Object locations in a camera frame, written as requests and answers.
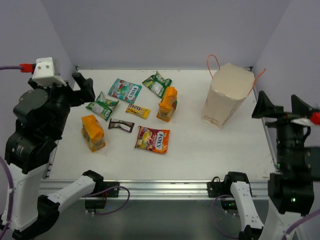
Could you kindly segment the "green snack pouch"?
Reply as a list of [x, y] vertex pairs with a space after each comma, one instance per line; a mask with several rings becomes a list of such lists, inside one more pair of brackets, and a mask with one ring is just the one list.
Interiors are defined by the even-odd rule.
[[164, 78], [156, 71], [155, 74], [144, 80], [142, 84], [162, 99], [166, 89], [171, 86], [172, 80], [170, 78]]
[[101, 91], [96, 100], [90, 102], [85, 108], [92, 111], [103, 120], [108, 121], [118, 103], [119, 100], [107, 99], [105, 94]]

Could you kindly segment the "teal fox's candy bag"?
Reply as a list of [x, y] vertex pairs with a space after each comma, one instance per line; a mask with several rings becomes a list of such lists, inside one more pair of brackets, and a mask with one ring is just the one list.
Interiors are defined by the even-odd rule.
[[108, 95], [119, 100], [134, 104], [140, 91], [141, 85], [117, 78], [108, 91]]

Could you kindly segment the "orange snack bag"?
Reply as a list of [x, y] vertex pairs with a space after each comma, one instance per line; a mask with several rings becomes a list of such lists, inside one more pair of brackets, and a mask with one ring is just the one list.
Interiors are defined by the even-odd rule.
[[105, 143], [105, 134], [102, 126], [94, 115], [81, 118], [81, 134], [92, 152], [102, 149]]
[[159, 109], [157, 118], [164, 122], [169, 122], [178, 104], [178, 91], [173, 87], [167, 87], [161, 102], [158, 104]]

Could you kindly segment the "yellow m&m's packet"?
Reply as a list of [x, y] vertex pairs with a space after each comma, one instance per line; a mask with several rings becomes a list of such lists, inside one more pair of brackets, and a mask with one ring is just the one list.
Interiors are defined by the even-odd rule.
[[136, 104], [130, 103], [128, 105], [128, 107], [126, 108], [125, 112], [146, 120], [148, 118], [151, 110], [148, 108], [144, 108], [144, 107], [138, 106]]

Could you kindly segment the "beige paper bag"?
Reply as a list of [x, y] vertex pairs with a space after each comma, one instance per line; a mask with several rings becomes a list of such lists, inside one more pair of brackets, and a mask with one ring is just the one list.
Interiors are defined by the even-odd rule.
[[264, 68], [258, 75], [254, 75], [251, 71], [231, 63], [221, 66], [214, 54], [208, 55], [206, 64], [211, 82], [201, 113], [201, 120], [208, 125], [222, 129], [251, 94], [266, 69]]

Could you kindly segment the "brown chocolate bar wrapper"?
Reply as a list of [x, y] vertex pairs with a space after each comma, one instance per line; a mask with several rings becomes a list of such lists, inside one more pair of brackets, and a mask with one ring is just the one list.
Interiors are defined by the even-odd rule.
[[108, 124], [108, 129], [120, 129], [131, 133], [133, 131], [134, 125], [134, 122], [111, 118]]

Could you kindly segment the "orange fox's candy bag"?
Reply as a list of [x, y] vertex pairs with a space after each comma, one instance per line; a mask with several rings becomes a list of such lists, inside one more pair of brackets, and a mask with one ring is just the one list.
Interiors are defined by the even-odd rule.
[[145, 126], [138, 127], [135, 148], [165, 154], [168, 150], [170, 130], [155, 129]]

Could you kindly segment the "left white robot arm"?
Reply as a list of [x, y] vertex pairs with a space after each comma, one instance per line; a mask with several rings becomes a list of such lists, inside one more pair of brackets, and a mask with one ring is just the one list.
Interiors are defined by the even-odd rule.
[[41, 86], [30, 79], [31, 90], [20, 97], [13, 109], [15, 132], [6, 142], [2, 160], [9, 187], [0, 228], [12, 230], [16, 240], [32, 240], [47, 232], [78, 199], [103, 193], [104, 178], [92, 170], [57, 192], [39, 193], [43, 173], [57, 141], [62, 139], [71, 108], [95, 99], [91, 78], [78, 72], [72, 78], [79, 85], [78, 90], [66, 81]]

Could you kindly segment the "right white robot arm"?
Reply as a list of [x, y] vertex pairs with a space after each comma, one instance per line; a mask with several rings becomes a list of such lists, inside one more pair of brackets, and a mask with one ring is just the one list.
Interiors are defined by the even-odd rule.
[[312, 168], [306, 162], [305, 141], [320, 124], [320, 110], [291, 95], [291, 111], [274, 105], [264, 91], [258, 93], [253, 119], [272, 118], [267, 128], [276, 130], [276, 171], [267, 181], [268, 213], [262, 222], [252, 199], [247, 175], [228, 172], [223, 192], [233, 197], [241, 223], [239, 240], [290, 240], [294, 230], [316, 216], [310, 212], [315, 199]]

